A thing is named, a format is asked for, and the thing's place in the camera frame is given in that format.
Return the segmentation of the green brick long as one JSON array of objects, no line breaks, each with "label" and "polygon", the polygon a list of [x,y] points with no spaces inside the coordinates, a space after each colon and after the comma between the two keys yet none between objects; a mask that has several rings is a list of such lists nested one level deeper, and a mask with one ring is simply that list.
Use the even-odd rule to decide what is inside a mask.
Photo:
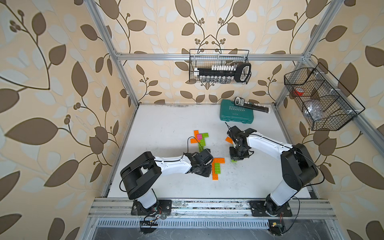
[{"label": "green brick long", "polygon": [[202,147],[205,147],[205,146],[206,146],[206,141],[205,141],[205,139],[201,139],[201,140],[200,140],[200,145],[201,145]]},{"label": "green brick long", "polygon": [[221,164],[220,163],[214,163],[214,169],[215,169],[216,175],[221,174]]}]

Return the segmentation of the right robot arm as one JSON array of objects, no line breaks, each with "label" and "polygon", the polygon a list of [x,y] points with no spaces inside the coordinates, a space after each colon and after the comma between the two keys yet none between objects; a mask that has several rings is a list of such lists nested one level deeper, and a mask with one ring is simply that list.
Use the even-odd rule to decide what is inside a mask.
[{"label": "right robot arm", "polygon": [[233,141],[230,157],[234,161],[249,158],[259,150],[281,161],[283,180],[266,197],[265,206],[278,208],[286,204],[301,189],[310,185],[318,176],[319,170],[303,144],[291,145],[273,140],[256,130],[248,128],[241,131],[238,127],[229,127],[227,135]]}]

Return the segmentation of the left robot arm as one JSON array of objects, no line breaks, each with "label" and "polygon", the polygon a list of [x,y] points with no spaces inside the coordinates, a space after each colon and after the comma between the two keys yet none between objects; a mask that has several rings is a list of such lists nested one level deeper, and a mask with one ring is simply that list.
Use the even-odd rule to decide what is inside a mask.
[{"label": "left robot arm", "polygon": [[160,176],[195,174],[208,178],[213,161],[209,149],[171,158],[155,157],[151,152],[144,152],[121,170],[119,188],[127,193],[130,200],[138,201],[147,210],[159,204],[152,186]]}]

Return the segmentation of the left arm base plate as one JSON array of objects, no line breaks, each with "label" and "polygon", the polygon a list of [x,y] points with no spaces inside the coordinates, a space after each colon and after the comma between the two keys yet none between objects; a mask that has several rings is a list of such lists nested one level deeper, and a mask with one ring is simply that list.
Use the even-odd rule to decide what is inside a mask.
[{"label": "left arm base plate", "polygon": [[172,200],[158,200],[152,207],[146,209],[138,200],[134,200],[131,215],[132,216],[149,216],[160,215],[166,218],[171,214]]}]

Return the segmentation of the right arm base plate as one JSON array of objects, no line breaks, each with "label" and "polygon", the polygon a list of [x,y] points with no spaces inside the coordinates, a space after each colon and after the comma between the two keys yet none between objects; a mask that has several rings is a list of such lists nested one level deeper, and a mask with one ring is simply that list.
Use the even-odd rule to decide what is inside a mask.
[{"label": "right arm base plate", "polygon": [[292,217],[293,213],[289,203],[276,205],[272,200],[249,201],[253,217]]}]

